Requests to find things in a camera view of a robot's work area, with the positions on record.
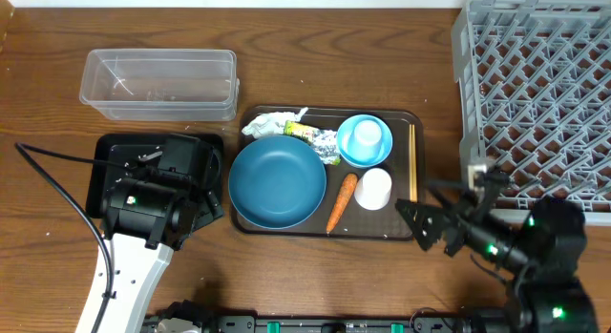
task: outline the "blue plate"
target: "blue plate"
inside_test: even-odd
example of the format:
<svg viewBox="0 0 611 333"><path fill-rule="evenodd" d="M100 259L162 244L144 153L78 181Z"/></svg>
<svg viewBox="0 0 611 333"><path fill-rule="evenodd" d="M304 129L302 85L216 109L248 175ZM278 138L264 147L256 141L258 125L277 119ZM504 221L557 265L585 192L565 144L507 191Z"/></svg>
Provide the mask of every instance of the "blue plate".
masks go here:
<svg viewBox="0 0 611 333"><path fill-rule="evenodd" d="M231 166L229 196L238 213L263 228L305 221L323 201L325 166L302 140L271 136L244 148Z"/></svg>
<svg viewBox="0 0 611 333"><path fill-rule="evenodd" d="M368 160L367 162L361 162L350 156L348 151L348 139L350 138L350 135L352 135L354 127L356 127L359 122L366 119L374 120L382 129L382 146L380 147L380 153L378 153L378 156L374 157L372 160ZM356 168L373 167L389 157L390 150L392 149L392 133L390 132L389 126L384 123L382 119L376 116L370 114L354 115L345 120L340 126L340 129L337 131L337 147L340 150L340 155L344 158L348 165Z"/></svg>

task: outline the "plastic container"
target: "plastic container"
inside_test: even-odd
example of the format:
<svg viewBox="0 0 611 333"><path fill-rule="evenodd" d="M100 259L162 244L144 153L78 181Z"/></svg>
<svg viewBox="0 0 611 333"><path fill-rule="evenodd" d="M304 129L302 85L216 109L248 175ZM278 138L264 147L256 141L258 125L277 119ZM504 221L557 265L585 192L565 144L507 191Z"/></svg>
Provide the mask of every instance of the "plastic container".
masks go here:
<svg viewBox="0 0 611 333"><path fill-rule="evenodd" d="M470 0L452 46L463 179L489 157L513 181L493 214L551 196L611 225L611 1Z"/></svg>
<svg viewBox="0 0 611 333"><path fill-rule="evenodd" d="M228 121L239 86L231 51L94 50L80 101L114 120Z"/></svg>

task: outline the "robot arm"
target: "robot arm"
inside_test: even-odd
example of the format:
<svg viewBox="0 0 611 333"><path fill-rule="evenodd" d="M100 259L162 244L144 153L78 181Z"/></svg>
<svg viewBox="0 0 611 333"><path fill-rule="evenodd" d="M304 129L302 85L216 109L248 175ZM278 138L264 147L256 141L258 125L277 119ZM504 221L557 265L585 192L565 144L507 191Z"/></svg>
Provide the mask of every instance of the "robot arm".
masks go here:
<svg viewBox="0 0 611 333"><path fill-rule="evenodd" d="M99 333L138 332L159 279L170 264L174 250L164 244L157 249L144 247L145 239L114 234L105 240L113 258L114 295L98 328ZM102 304L106 286L106 266L101 251L97 257L94 281L81 314L77 333L89 333Z"/></svg>
<svg viewBox="0 0 611 333"><path fill-rule="evenodd" d="M598 332L594 306L575 275L586 245L583 213L568 201L542 198L514 229L490 214L508 183L496 169L480 171L457 203L434 187L430 191L441 208L403 199L396 203L423 250L444 239L445 253L453 257L466 245L515 276L512 281L498 277L507 287L504 315L480 315L463 322L459 331Z"/></svg>

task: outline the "crumpled wrapper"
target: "crumpled wrapper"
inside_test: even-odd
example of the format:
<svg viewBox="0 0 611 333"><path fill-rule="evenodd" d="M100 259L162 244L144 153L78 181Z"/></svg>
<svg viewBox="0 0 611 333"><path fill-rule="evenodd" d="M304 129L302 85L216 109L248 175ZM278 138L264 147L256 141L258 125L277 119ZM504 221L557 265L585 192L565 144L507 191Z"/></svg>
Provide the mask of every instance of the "crumpled wrapper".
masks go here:
<svg viewBox="0 0 611 333"><path fill-rule="evenodd" d="M340 163L336 131L321 130L305 124L287 121L284 125L284 134L298 137L307 142L325 165Z"/></svg>
<svg viewBox="0 0 611 333"><path fill-rule="evenodd" d="M298 114L295 113L268 113L260 114L247 126L242 128L242 134L252 135L256 139L265 136L282 135L284 125L287 121L299 122L306 114L307 108L303 108Z"/></svg>

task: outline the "brown tray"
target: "brown tray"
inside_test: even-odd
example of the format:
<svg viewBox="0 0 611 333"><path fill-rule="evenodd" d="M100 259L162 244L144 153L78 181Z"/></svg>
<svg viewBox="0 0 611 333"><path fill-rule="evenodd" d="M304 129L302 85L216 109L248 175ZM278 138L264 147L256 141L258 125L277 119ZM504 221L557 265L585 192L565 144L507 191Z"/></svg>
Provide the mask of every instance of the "brown tray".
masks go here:
<svg viewBox="0 0 611 333"><path fill-rule="evenodd" d="M283 106L258 106L244 114L240 122L240 129L253 120L257 115L272 112L299 112L301 107ZM389 110L353 110L353 109L330 109L309 108L301 120L301 123L321 129L337 130L342 122L355 114L372 114L383 119L392 132L392 151L389 157L377 167L386 169L392 177L392 192L389 204L383 209L369 211L361 208L353 199L350 200L346 211L339 223L327 235L327 221L333 204L337 197L344 177L348 173L354 173L359 178L366 169L357 169L342 160L339 165L326 165L327 192L323 202L316 212L306 221L290 228L270 230L256 226L241 216L235 208L231 211L231 221L238 230L246 234L264 234L292 237L310 238L332 238L332 239L379 239L407 241L411 240L411 231L408 225L401 219L399 213L394 209L394 202L398 198L410 197L410 172L409 172L409 131L413 124L416 130L416 172L418 179L418 201L424 199L424 153L422 123L414 114L404 111ZM253 142L252 136L240 134L240 150Z"/></svg>

